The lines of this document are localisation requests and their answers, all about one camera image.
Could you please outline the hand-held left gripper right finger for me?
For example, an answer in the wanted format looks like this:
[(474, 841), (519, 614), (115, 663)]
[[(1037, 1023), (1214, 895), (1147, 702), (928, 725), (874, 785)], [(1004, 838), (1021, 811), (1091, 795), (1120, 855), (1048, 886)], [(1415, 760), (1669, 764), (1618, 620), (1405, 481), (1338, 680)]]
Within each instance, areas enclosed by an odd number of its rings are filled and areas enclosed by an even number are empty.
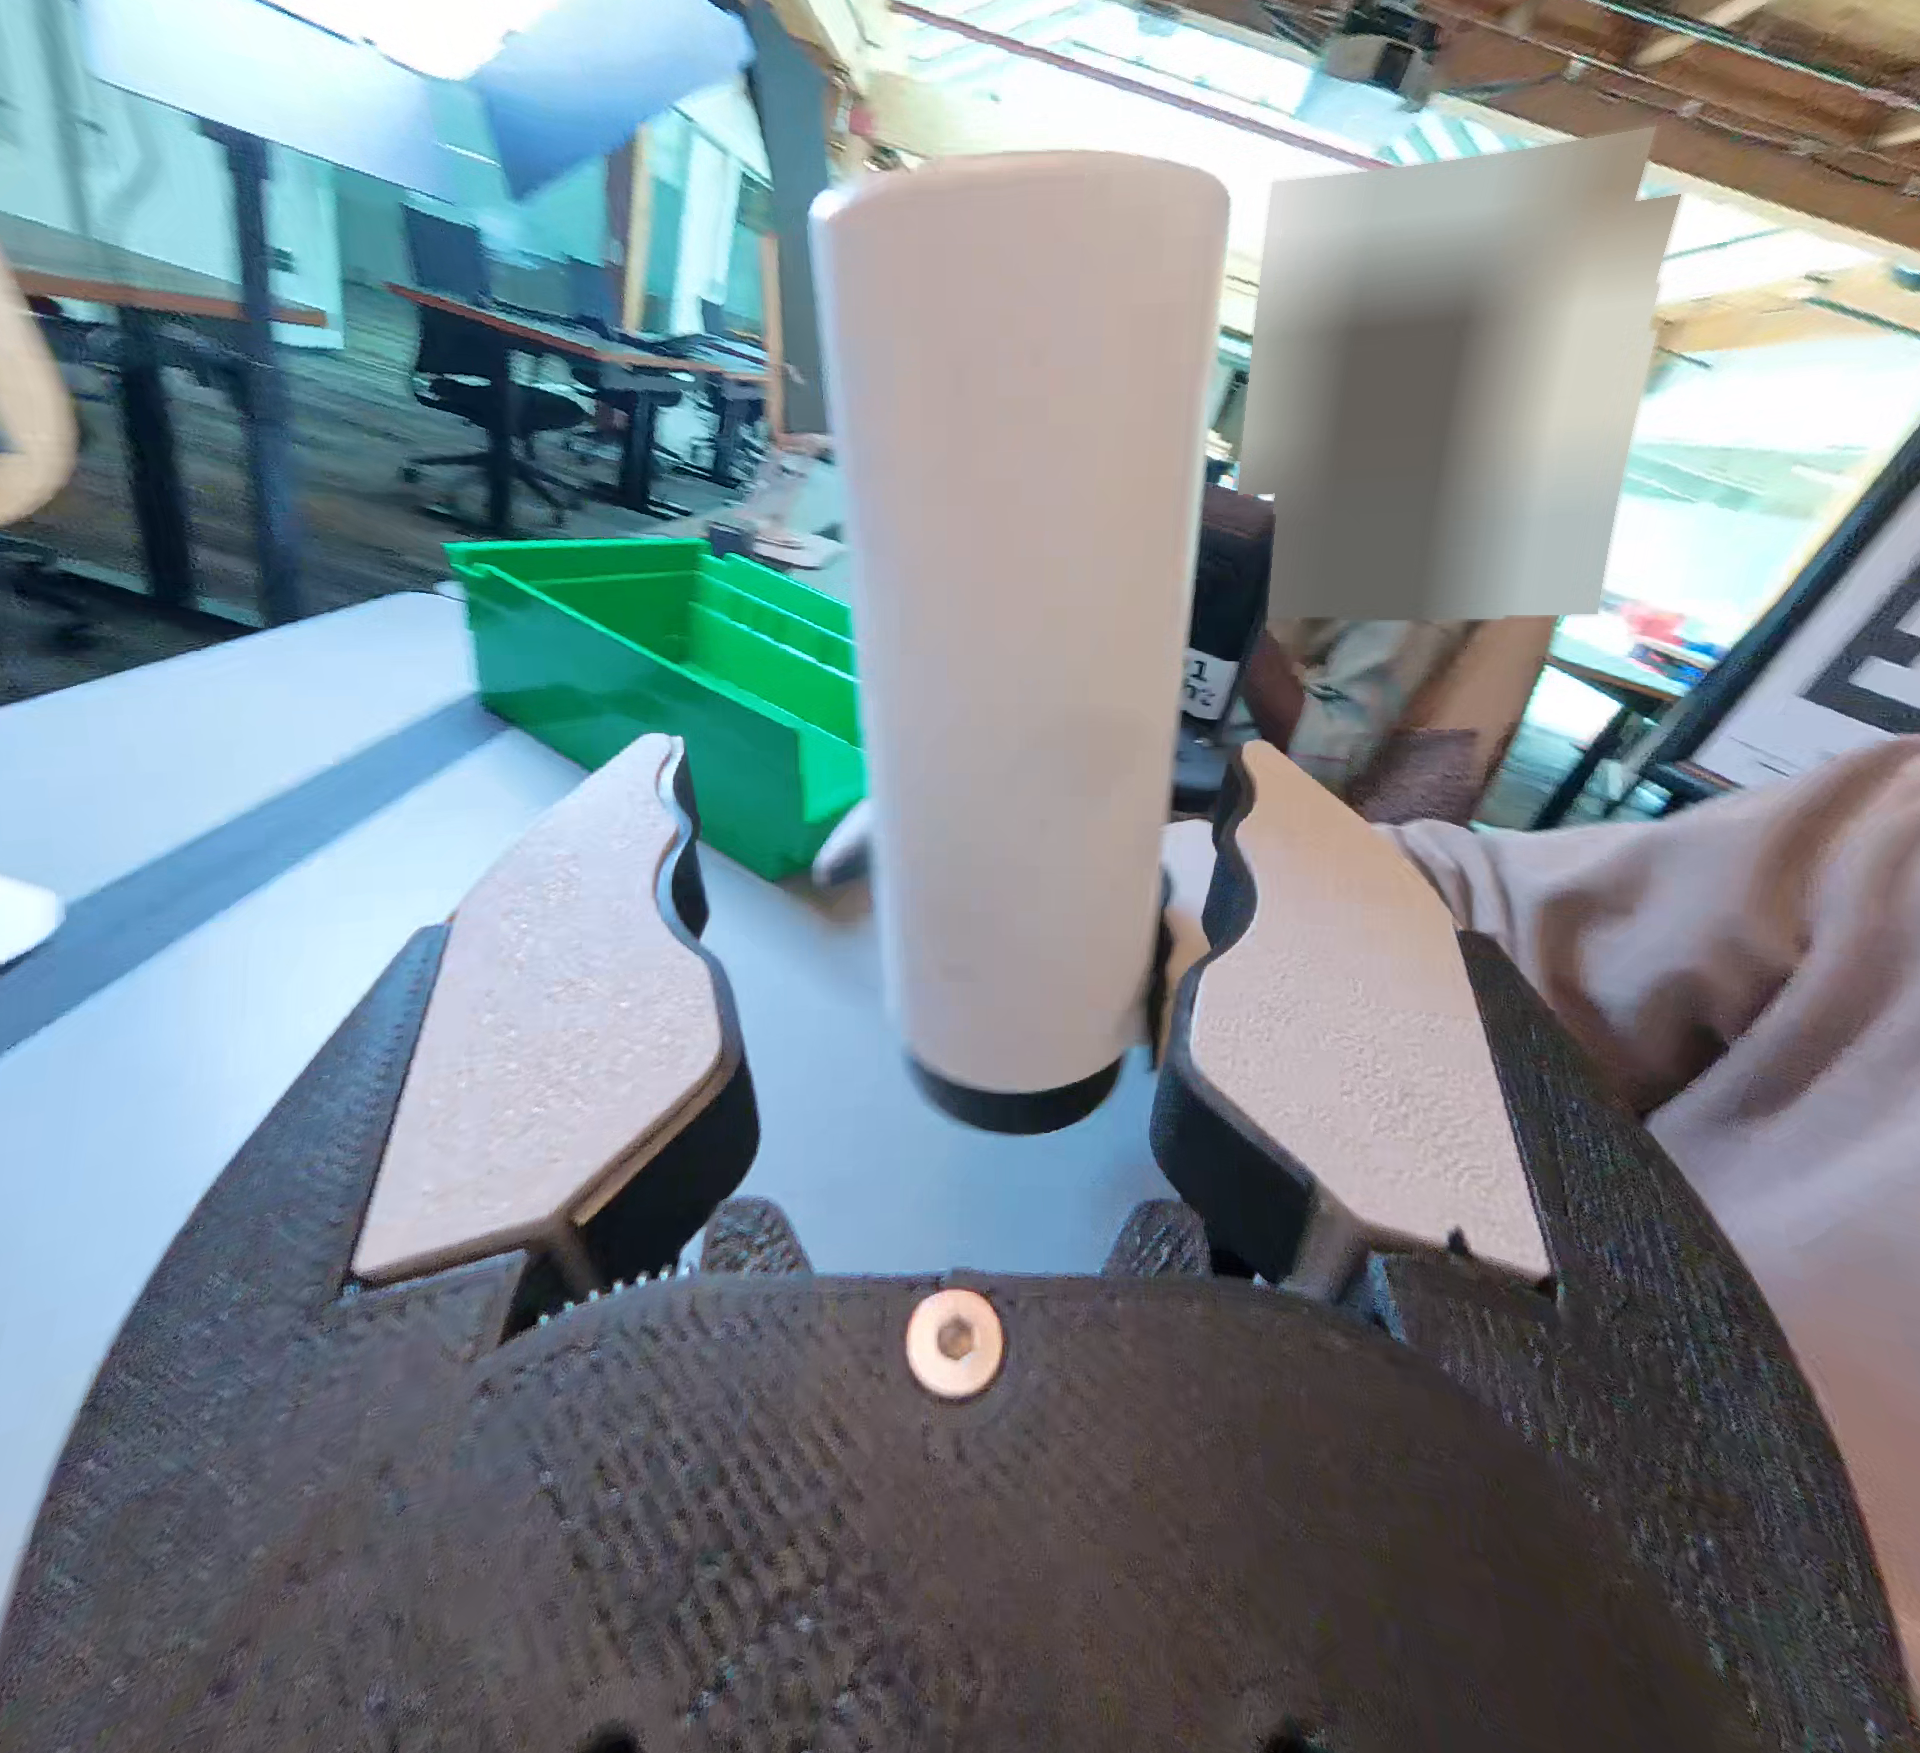
[(1549, 1239), (1452, 914), (1263, 740), (1220, 789), (1206, 948), (1162, 1048), (1152, 1153), (1231, 1264), (1344, 1295), (1370, 1254), (1518, 1285)]

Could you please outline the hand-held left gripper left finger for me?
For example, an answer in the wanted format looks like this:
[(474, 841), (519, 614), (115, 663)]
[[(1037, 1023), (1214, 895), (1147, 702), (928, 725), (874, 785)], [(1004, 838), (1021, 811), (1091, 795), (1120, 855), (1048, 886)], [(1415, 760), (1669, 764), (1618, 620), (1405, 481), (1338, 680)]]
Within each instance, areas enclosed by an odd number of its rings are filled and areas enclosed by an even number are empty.
[(451, 914), (351, 1273), (523, 1253), (557, 1285), (672, 1273), (743, 1185), (759, 1111), (705, 948), (682, 739), (643, 735)]

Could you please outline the white bottle with black cap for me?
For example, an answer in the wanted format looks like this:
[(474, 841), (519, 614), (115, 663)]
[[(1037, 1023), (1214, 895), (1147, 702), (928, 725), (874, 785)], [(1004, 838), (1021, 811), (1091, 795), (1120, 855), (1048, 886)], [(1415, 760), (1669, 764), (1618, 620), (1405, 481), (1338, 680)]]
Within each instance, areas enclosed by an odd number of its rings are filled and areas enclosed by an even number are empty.
[(1227, 230), (1116, 152), (810, 208), (888, 1011), (988, 1133), (1079, 1124), (1147, 1040)]

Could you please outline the person's beige sweater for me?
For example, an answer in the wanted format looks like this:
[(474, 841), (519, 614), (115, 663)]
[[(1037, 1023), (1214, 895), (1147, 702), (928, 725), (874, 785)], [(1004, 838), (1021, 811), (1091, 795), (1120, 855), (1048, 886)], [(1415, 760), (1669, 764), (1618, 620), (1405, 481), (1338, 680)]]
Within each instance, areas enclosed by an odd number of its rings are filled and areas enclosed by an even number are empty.
[(1549, 660), (1554, 618), (1287, 620), (1305, 707), (1287, 754), (1362, 820), (1469, 823)]

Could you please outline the green plastic bin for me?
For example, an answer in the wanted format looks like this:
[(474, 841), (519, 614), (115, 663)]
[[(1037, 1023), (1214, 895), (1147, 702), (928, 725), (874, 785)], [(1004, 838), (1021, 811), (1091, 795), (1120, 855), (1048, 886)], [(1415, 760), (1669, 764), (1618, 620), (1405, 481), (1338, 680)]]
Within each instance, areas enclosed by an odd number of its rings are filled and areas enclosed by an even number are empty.
[(852, 611), (705, 541), (453, 541), (478, 697), (584, 771), (684, 744), (703, 839), (807, 874), (868, 795)]

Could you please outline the black office chair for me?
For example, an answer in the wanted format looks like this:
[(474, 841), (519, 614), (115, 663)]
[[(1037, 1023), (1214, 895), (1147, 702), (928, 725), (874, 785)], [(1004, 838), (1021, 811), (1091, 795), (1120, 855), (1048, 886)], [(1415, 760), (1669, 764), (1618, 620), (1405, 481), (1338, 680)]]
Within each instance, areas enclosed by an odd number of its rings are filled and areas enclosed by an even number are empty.
[[(600, 262), (565, 261), (568, 313), (589, 338), (619, 350), (633, 350), (636, 342), (614, 325), (611, 287)], [(625, 421), (617, 464), (616, 498), (631, 512), (649, 516), (678, 516), (684, 512), (673, 501), (658, 497), (658, 432), (660, 414), (678, 406), (682, 388), (669, 374), (608, 366), (591, 359), (575, 368), (575, 375), (596, 399), (597, 412)]]
[[(525, 380), (519, 350), (506, 332), (463, 314), (490, 309), (492, 278), (478, 230), (415, 205), (401, 208), (418, 311), (418, 350), (412, 370), (415, 402), (482, 432), (472, 453), (413, 457), (398, 478), (420, 486), (429, 470), (472, 470), (487, 482), (487, 522), (496, 538), (512, 529), (511, 492), (523, 488), (561, 526), (575, 506), (571, 491), (548, 478), (535, 455), (541, 435), (565, 433), (589, 417), (579, 399)], [(447, 311), (428, 300), (456, 300)]]

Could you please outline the wooden top office desk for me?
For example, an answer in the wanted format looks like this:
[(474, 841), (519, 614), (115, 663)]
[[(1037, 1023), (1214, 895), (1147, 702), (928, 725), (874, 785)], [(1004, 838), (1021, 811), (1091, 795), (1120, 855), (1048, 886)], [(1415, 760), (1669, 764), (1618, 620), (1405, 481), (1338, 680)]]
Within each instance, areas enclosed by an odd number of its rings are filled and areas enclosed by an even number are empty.
[[(388, 292), (396, 300), (405, 303), (418, 314), (412, 303), (415, 300), (418, 294), (412, 284), (390, 283)], [(447, 311), (460, 309), (456, 300), (429, 299), (428, 305), (438, 305)], [(575, 399), (581, 402), (581, 406), (586, 408), (589, 417), (577, 430), (589, 426), (589, 421), (596, 421), (600, 416), (600, 412), (596, 410), (594, 394), (584, 385), (581, 385), (581, 382), (575, 375), (575, 368), (582, 368), (596, 358), (608, 362), (608, 366), (669, 374), (678, 380), (682, 394), (686, 391), (711, 394), (716, 402), (719, 420), (716, 420), (716, 433), (712, 443), (712, 461), (711, 461), (711, 466), (702, 470), (702, 478), (716, 484), (723, 492), (730, 492), (730, 494), (740, 492), (745, 488), (747, 466), (748, 466), (748, 461), (747, 461), (748, 433), (762, 406), (761, 396), (764, 390), (764, 371), (761, 368), (752, 368), (736, 359), (700, 359), (700, 358), (688, 358), (688, 356), (673, 356), (648, 343), (636, 343), (633, 350), (619, 350), (611, 343), (591, 340), (589, 334), (582, 332), (579, 325), (565, 325), (541, 314), (529, 314), (523, 311), (502, 306), (494, 300), (490, 309), (463, 306), (463, 314), (470, 318), (481, 318), (492, 326), (506, 332), (506, 335), (519, 350), (519, 358), (515, 366), (516, 366), (516, 371), (525, 380), (536, 385), (545, 385), (550, 390), (558, 390), (566, 396), (572, 396)], [(608, 503), (616, 504), (617, 509), (628, 511), (616, 498), (619, 450), (621, 450), (621, 442), (617, 449), (611, 486), (594, 491), (594, 497), (601, 497)], [(478, 526), (489, 537), (494, 538), (487, 522), (487, 482), (478, 473), (474, 475), (478, 476), (482, 484), (482, 501), (481, 501), (482, 511), (478, 516)], [(658, 475), (655, 475), (655, 491), (658, 491), (658, 497), (672, 501), (660, 492)], [(535, 494), (523, 488), (515, 488), (511, 492), (512, 529), (506, 538), (496, 538), (496, 541), (516, 538), (519, 526), (515, 516), (515, 503), (520, 492), (536, 498)]]
[[(78, 300), (115, 314), (119, 343), (118, 414), (129, 464), (129, 497), (139, 553), (139, 582), (103, 569), (74, 569), (74, 578), (104, 591), (124, 591), (181, 624), (216, 632), (248, 632), (264, 624), (252, 611), (222, 608), (200, 590), (185, 488), (179, 473), (162, 342), (168, 325), (216, 322), (238, 332), (241, 288), (188, 268), (129, 254), (119, 272), (96, 242), (60, 234), (60, 257), (31, 258), (17, 270), (29, 305)], [(274, 325), (323, 332), (328, 314), (300, 300), (274, 300)], [(213, 366), (234, 377), (234, 406), (242, 421), (244, 384), (238, 350), (216, 350)]]

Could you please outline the framed poster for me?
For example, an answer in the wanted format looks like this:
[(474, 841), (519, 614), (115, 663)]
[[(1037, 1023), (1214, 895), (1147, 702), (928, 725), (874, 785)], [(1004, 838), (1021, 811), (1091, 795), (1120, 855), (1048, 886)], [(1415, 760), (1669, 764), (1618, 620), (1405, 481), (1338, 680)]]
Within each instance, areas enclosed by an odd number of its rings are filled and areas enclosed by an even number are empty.
[(1638, 780), (1671, 810), (1919, 733), (1919, 435), (1663, 719)]

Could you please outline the black light stand pole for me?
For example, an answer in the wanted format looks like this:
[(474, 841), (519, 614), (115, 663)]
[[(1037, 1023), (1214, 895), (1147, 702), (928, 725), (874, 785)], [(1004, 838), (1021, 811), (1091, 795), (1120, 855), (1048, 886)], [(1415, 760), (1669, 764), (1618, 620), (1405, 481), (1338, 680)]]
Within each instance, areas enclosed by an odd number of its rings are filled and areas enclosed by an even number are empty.
[(238, 257), (246, 466), (259, 611), (269, 625), (303, 618), (300, 503), (287, 384), (274, 343), (272, 250), (267, 230), (269, 157), (255, 134), (204, 119), (228, 160)]

